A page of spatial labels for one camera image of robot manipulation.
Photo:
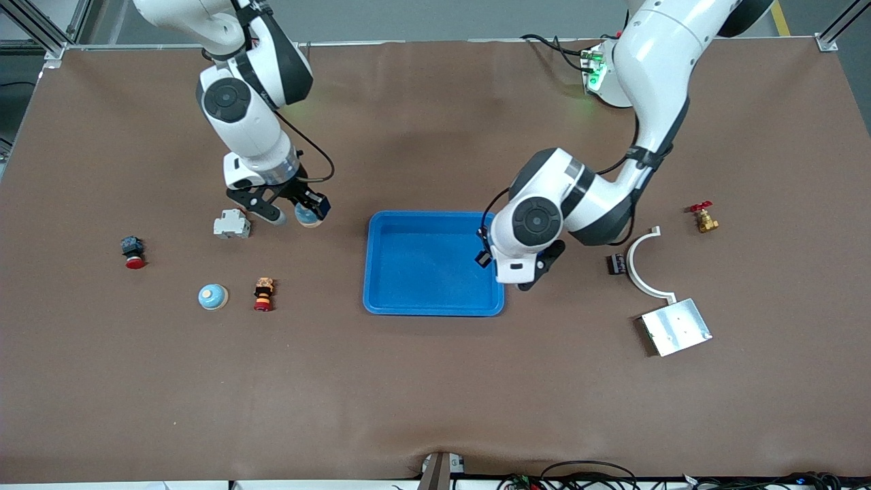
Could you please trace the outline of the blue plastic tray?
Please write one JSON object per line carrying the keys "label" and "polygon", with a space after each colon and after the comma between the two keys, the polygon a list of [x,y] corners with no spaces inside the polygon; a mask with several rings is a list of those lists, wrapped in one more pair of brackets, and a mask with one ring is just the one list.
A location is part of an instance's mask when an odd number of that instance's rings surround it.
{"label": "blue plastic tray", "polygon": [[505,288],[476,263],[480,212],[383,210],[368,223],[362,304],[372,314],[493,317]]}

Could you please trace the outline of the white circuit breaker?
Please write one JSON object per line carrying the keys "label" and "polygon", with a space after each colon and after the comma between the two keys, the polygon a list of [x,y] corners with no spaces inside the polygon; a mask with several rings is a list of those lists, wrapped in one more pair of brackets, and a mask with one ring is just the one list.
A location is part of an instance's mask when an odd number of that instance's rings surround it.
{"label": "white circuit breaker", "polygon": [[229,240],[233,238],[248,239],[251,235],[251,223],[243,209],[224,209],[220,217],[214,220],[212,235]]}

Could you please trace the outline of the brown table cover sheet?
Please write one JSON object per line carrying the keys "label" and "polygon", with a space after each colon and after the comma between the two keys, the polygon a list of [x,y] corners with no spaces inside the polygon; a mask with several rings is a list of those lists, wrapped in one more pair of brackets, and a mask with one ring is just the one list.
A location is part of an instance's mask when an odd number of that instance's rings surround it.
{"label": "brown table cover sheet", "polygon": [[[612,165],[634,115],[525,43],[310,50],[289,110],[337,164],[326,223],[214,237],[226,149],[198,50],[69,52],[0,183],[0,482],[403,478],[603,460],[640,476],[871,475],[871,137],[811,38],[718,40],[640,205],[644,279],[713,338],[656,357],[657,302],[567,249],[491,318],[370,314],[382,209],[481,212],[544,148]],[[700,233],[688,207],[711,201]],[[127,269],[120,242],[144,243]],[[259,277],[273,311],[255,311]],[[228,290],[213,311],[208,283]]]}

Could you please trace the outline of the black red emergency button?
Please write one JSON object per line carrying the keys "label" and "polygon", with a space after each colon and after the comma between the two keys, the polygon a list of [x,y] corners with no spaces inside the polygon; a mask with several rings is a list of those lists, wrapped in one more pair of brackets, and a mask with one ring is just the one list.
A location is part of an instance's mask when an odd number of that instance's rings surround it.
{"label": "black red emergency button", "polygon": [[139,239],[139,237],[134,235],[125,237],[121,240],[120,247],[122,255],[127,258],[125,261],[125,267],[127,267],[127,269],[138,270],[146,267],[146,261],[144,260],[144,243]]}

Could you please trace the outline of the aluminium plate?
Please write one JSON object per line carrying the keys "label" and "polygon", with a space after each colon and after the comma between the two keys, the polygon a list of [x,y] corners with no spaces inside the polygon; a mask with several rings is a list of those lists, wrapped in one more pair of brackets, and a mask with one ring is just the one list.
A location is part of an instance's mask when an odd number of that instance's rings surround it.
{"label": "aluminium plate", "polygon": [[678,353],[713,338],[691,298],[641,314],[640,323],[660,357]]}

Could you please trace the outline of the white curved bracket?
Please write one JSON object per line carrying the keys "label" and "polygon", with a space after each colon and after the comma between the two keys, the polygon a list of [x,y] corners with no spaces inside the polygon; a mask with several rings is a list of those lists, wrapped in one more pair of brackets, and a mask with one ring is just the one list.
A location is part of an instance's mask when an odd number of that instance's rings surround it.
{"label": "white curved bracket", "polygon": [[673,291],[660,291],[659,289],[653,288],[647,282],[645,282],[640,276],[640,271],[636,266],[636,253],[640,248],[640,245],[649,239],[653,239],[654,237],[661,236],[661,227],[654,226],[650,228],[648,233],[645,235],[641,235],[634,242],[629,245],[628,251],[625,255],[626,260],[626,269],[627,275],[629,276],[629,281],[631,281],[634,286],[645,295],[649,295],[649,297],[654,297],[657,299],[664,300],[667,305],[677,304],[677,295]]}

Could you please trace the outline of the aluminium frame post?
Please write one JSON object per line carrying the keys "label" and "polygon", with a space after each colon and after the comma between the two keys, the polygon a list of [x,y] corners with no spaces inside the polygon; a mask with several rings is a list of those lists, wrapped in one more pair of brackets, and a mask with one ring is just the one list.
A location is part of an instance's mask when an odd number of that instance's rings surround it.
{"label": "aluminium frame post", "polygon": [[0,48],[41,48],[58,59],[78,43],[93,0],[0,0]]}
{"label": "aluminium frame post", "polygon": [[819,50],[821,52],[837,52],[839,50],[838,38],[869,9],[871,9],[871,0],[850,0],[822,32],[815,33]]}

